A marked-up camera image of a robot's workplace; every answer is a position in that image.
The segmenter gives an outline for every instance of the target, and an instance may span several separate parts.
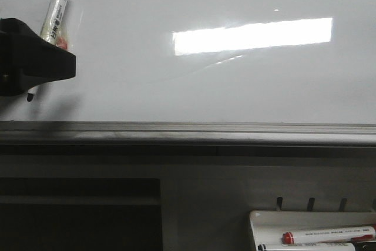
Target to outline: white surface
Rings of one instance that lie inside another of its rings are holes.
[[[0,119],[376,123],[375,2],[72,0],[77,77],[0,99]],[[0,0],[0,16],[39,33],[48,3]],[[175,55],[174,33],[321,18],[329,42]]]
[[[376,213],[252,211],[251,232],[259,244],[282,244],[282,235],[291,230],[361,226],[376,223]]]

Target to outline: whiteboard marker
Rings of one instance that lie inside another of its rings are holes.
[[[258,251],[376,251],[376,242],[260,244]]]
[[[65,6],[68,0],[51,0],[49,3],[47,15],[41,30],[41,38],[45,41],[56,45],[58,30],[64,16]],[[33,100],[38,86],[30,88],[28,91],[28,101]]]
[[[284,244],[315,242],[359,242],[376,238],[376,225],[342,227],[336,229],[299,230],[285,232]]]

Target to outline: red marker cap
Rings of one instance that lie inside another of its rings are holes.
[[[285,232],[282,235],[283,244],[294,244],[294,236],[291,232]]]

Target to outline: red marker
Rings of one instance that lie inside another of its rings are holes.
[[[376,238],[376,225],[343,227],[338,229],[299,230],[285,232],[284,244],[320,242],[360,242]]]

